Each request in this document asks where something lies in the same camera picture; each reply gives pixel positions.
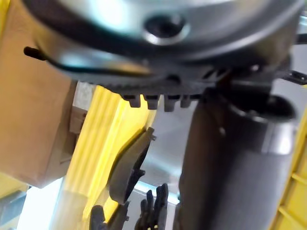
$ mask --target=yellow surface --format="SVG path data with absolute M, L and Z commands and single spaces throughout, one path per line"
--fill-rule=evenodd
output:
M 95 204 L 109 221 L 118 204 L 109 197 L 108 178 L 117 155 L 152 122 L 154 112 L 131 108 L 118 94 L 97 86 L 71 160 L 55 216 L 54 230 L 88 230 Z
M 8 10 L 10 0 L 0 0 L 0 36 L 4 28 L 6 12 Z
M 28 185 L 0 173 L 0 199 L 16 191 L 27 191 Z
M 297 134 L 291 176 L 271 230 L 307 230 L 307 110 Z

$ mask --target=yellow bin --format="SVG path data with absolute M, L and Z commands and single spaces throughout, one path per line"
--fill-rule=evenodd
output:
M 131 108 L 118 94 L 97 86 L 51 224 L 53 230 L 88 230 L 94 205 L 108 222 L 118 204 L 109 196 L 108 179 L 117 156 L 152 123 L 155 111 Z
M 307 110 L 297 133 L 291 169 L 271 230 L 307 230 Z

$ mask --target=cardboard box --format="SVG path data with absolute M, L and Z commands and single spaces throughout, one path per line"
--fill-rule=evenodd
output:
M 35 47 L 29 23 L 12 0 L 0 39 L 0 172 L 43 187 L 63 177 L 71 160 L 76 83 L 23 54 L 25 46 Z

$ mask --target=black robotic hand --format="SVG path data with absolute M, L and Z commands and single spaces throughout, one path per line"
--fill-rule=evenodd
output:
M 165 230 L 168 198 L 167 184 L 157 187 L 156 191 L 157 198 L 155 203 L 151 190 L 147 192 L 147 199 L 141 202 L 141 215 L 135 225 L 135 230 Z M 90 230 L 121 230 L 124 222 L 129 219 L 127 218 L 128 205 L 129 203 L 127 202 L 125 205 L 120 206 L 108 224 L 105 223 L 106 218 L 102 206 L 94 206 L 91 211 Z
M 157 198 L 154 203 L 153 193 L 147 192 L 147 199 L 141 202 L 141 216 L 135 225 L 135 230 L 164 230 L 167 217 L 168 186 L 157 187 Z

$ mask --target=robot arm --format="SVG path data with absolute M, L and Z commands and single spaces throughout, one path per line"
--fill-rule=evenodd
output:
M 280 201 L 295 111 L 270 94 L 291 73 L 302 0 L 23 0 L 38 50 L 79 81 L 132 107 L 195 111 L 178 230 L 262 230 Z

